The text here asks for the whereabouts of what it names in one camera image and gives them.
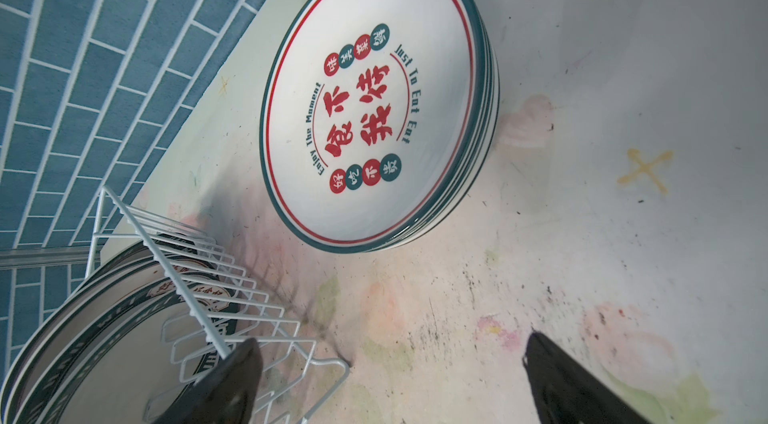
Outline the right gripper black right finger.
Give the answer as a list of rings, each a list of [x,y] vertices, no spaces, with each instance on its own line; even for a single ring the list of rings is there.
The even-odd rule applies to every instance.
[[[528,337],[523,366],[542,423],[648,423],[539,331]]]

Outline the white wire dish rack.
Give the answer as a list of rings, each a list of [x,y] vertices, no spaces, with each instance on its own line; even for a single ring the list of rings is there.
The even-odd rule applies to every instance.
[[[264,367],[249,423],[307,423],[347,381],[350,364],[319,357],[319,341],[204,231],[128,205],[103,186],[98,205],[108,203],[131,227],[125,238],[148,248],[218,352],[217,364],[192,387],[250,337]]]

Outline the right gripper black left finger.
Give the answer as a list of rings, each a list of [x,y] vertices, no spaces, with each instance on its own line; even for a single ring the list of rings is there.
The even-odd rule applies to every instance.
[[[263,367],[259,343],[250,337],[172,404],[155,423],[249,423]]]

